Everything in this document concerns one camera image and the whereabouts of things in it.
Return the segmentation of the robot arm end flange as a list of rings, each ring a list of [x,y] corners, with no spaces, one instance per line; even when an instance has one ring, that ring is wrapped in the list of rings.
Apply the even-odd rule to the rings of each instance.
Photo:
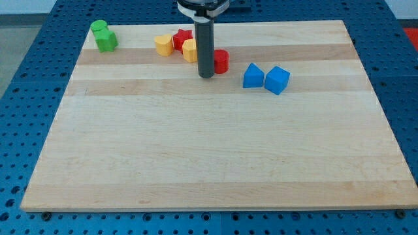
[[[206,23],[224,13],[230,0],[177,0],[178,10],[194,22]]]

